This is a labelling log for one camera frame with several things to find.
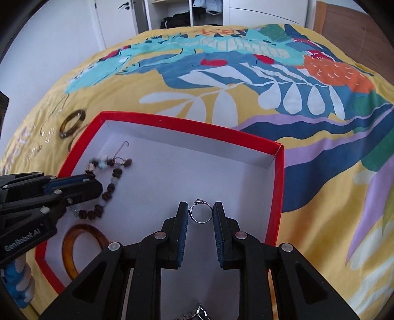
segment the white leaf pattern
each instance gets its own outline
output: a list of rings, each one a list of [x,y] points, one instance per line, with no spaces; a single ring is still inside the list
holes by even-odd
[[[287,91],[284,99],[283,106],[290,114],[296,114],[302,110],[302,98],[297,85],[293,83]]]
[[[267,76],[266,74],[264,74],[263,72],[261,72],[260,70],[258,70],[258,67],[255,66],[250,66],[248,63],[241,63],[243,66],[247,67],[248,69],[251,69],[255,74],[257,74],[260,78],[266,78],[266,79],[270,79],[273,81],[276,81],[274,78]]]
[[[204,72],[214,73],[223,78],[238,79],[249,84],[252,83],[248,77],[244,76],[237,69],[229,65],[224,65],[222,67],[217,67],[217,68],[205,69]]]
[[[227,128],[238,125],[237,105],[232,96],[226,91],[220,91],[217,95],[212,114],[212,123]]]
[[[206,108],[205,103],[201,98],[196,98],[191,105],[191,108],[186,115],[186,119],[205,122]]]
[[[311,114],[319,115],[325,111],[325,103],[319,90],[313,86],[308,96],[308,108]]]
[[[274,83],[267,91],[258,97],[258,104],[265,110],[276,109],[282,101],[281,89],[277,83]]]
[[[221,89],[228,89],[227,85],[219,81],[216,81],[215,79],[211,78],[205,73],[199,71],[185,74],[183,76],[180,76],[179,79],[182,79],[183,81],[189,82],[191,84],[199,84],[202,86],[211,86],[211,87],[218,87]]]
[[[140,103],[156,103],[170,100],[194,99],[193,95],[181,92],[154,92],[142,97]]]
[[[303,77],[300,77],[299,75],[289,71],[286,67],[283,65],[271,65],[271,67],[282,70],[286,75],[293,77],[295,79],[301,80],[302,82],[305,82],[305,79]]]
[[[309,73],[309,71],[308,71],[307,69],[298,69],[298,71],[301,72],[302,74],[306,75],[307,77],[313,78],[313,77],[310,75],[310,73]]]
[[[363,171],[356,173],[353,176],[353,182],[354,182],[354,184],[370,184],[370,182],[375,174],[376,174],[375,171],[370,171],[368,169],[365,169]]]
[[[382,226],[368,233],[349,260],[350,270],[356,271],[362,268],[393,231],[394,221],[390,221],[387,223],[384,233],[382,232]]]
[[[160,111],[157,114],[159,114],[159,115],[167,115],[167,116],[170,116],[170,117],[176,117],[189,102],[190,101],[186,101],[186,102],[181,103],[181,104],[179,104],[179,105],[177,105],[175,107],[172,107],[172,108]]]
[[[345,120],[345,109],[341,101],[341,98],[338,96],[333,86],[330,86],[329,88],[330,88],[330,97],[331,100],[333,101],[335,114],[339,119]]]
[[[379,267],[377,267],[375,270],[373,270],[367,276],[364,277],[357,292],[347,300],[347,303],[353,310],[362,311],[360,309],[363,309],[365,306],[368,307],[370,305],[369,303],[367,304],[365,304],[365,302],[363,303],[363,301],[365,301],[368,292],[382,278],[382,275],[385,272],[389,270],[391,274],[393,273],[393,267],[392,267],[393,263],[394,263],[394,255],[389,257],[383,264],[381,264]]]
[[[291,81],[294,82],[292,79],[283,76],[281,73],[279,72],[275,72],[275,71],[269,71],[269,70],[265,70],[265,69],[261,69],[262,72],[264,72],[265,74],[269,75],[269,76],[275,76],[278,77],[279,79],[282,79],[284,81]]]

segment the red pattern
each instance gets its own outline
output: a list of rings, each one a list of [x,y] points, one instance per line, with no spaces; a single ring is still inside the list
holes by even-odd
[[[105,57],[102,57],[99,61],[104,61],[107,60],[108,58],[115,57],[119,55],[120,51],[121,51],[120,49],[114,50],[111,53],[107,54]]]
[[[264,63],[266,63],[266,64],[268,64],[268,65],[271,65],[271,64],[273,64],[273,63],[275,62],[274,59],[272,59],[272,58],[270,58],[270,57],[267,57],[267,56],[263,56],[263,55],[261,55],[261,54],[254,54],[254,56],[255,56],[257,59],[259,59],[261,62],[264,62]]]
[[[212,67],[222,67],[224,65],[227,65],[228,62],[226,60],[206,60],[206,59],[202,59],[200,62],[201,65],[209,65]]]

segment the blue gripper pad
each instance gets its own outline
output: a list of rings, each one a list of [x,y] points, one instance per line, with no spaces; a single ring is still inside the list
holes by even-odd
[[[51,193],[52,189],[58,188],[61,189],[63,186],[69,185],[69,184],[76,184],[76,183],[82,183],[83,179],[86,179],[85,175],[77,175],[69,178],[58,178],[55,180],[52,180],[48,183],[48,186],[44,189],[44,193],[48,194]]]
[[[180,265],[183,261],[183,254],[185,252],[185,243],[186,243],[186,233],[188,231],[188,205],[184,207],[183,217],[182,217],[182,224],[180,226],[179,231],[179,238],[178,238],[178,256],[177,256],[177,265],[180,268]]]
[[[220,267],[223,268],[224,265],[224,238],[220,225],[219,213],[217,211],[216,203],[214,205],[214,230],[215,230],[215,240],[216,240],[216,251],[217,259],[219,261]]]

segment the amber bangle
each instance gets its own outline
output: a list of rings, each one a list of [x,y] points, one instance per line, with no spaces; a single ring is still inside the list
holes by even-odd
[[[71,280],[74,280],[78,276],[78,271],[75,268],[74,259],[72,257],[72,250],[74,248],[74,242],[77,237],[84,232],[90,233],[99,243],[101,250],[104,250],[110,242],[103,235],[103,233],[92,225],[79,224],[74,225],[67,231],[61,249],[61,257],[63,259],[63,265],[66,269],[67,274]]]
[[[66,129],[66,125],[67,123],[69,123],[72,119],[74,119],[75,117],[78,117],[79,119],[76,122],[75,125],[73,125],[69,130],[67,130],[66,132],[64,131]],[[85,120],[86,118],[86,112],[85,110],[76,110],[74,111],[72,114],[70,114],[61,124],[60,129],[59,129],[59,136],[60,138],[64,139],[67,138],[69,136],[72,136],[75,131],[77,131],[79,129],[79,127],[81,126],[82,122]]]

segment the metal hook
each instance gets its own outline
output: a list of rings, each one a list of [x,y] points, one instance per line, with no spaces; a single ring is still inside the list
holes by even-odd
[[[126,160],[125,159],[123,159],[123,158],[121,158],[121,157],[116,157],[116,158],[113,158],[115,161],[116,161],[116,159],[122,159],[123,160],[123,163],[122,162],[119,162],[119,164],[121,165],[121,166],[123,166],[124,164],[125,164],[125,162],[126,162]]]
[[[112,159],[116,159],[116,156],[118,155],[119,151],[122,150],[123,146],[127,144],[127,146],[129,146],[130,144],[128,143],[128,141],[124,141],[121,145],[121,147],[118,149],[118,151],[116,151],[116,153],[114,154],[114,156],[112,157]]]

